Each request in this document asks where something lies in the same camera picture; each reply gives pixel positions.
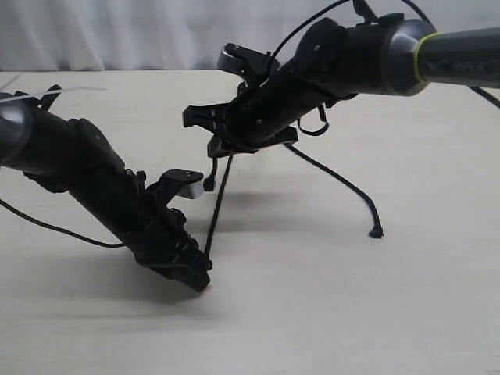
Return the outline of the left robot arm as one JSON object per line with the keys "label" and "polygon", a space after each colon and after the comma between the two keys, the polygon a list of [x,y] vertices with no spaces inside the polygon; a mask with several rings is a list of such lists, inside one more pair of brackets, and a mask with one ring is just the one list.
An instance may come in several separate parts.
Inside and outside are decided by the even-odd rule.
{"label": "left robot arm", "polygon": [[86,119],[64,120],[49,108],[57,98],[1,94],[1,165],[18,170],[53,194],[68,193],[131,250],[136,262],[202,292],[209,257],[184,229],[184,214],[169,208],[176,196],[197,198],[202,173],[170,169],[153,184],[126,168],[105,135]]}

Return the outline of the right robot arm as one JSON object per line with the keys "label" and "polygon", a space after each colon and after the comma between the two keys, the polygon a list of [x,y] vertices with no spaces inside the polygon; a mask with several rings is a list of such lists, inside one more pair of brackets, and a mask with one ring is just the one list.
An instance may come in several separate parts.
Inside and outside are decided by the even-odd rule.
{"label": "right robot arm", "polygon": [[307,30],[285,64],[230,43],[218,67],[245,86],[231,102],[191,105],[183,113],[186,127],[212,133],[212,158],[296,142],[294,122],[360,94],[408,97],[431,83],[497,88],[499,30],[439,34],[401,14],[350,28],[325,18]]}

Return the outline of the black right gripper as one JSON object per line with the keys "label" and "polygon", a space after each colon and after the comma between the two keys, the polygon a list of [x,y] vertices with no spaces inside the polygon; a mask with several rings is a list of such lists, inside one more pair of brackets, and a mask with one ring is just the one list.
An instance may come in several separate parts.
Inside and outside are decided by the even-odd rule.
{"label": "black right gripper", "polygon": [[183,126],[227,132],[213,135],[207,144],[211,159],[251,155],[270,147],[278,133],[314,109],[324,125],[305,133],[319,136],[329,127],[324,104],[336,100],[330,82],[335,66],[334,58],[292,58],[262,86],[248,88],[232,102],[189,105],[182,113]]}

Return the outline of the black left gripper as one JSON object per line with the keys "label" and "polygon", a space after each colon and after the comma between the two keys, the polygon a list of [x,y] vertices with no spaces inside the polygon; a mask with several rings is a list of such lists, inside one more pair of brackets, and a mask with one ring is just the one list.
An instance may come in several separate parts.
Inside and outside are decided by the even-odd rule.
{"label": "black left gripper", "polygon": [[186,219],[159,196],[145,172],[102,167],[72,186],[75,198],[134,254],[137,263],[200,293],[213,262],[184,229]]}

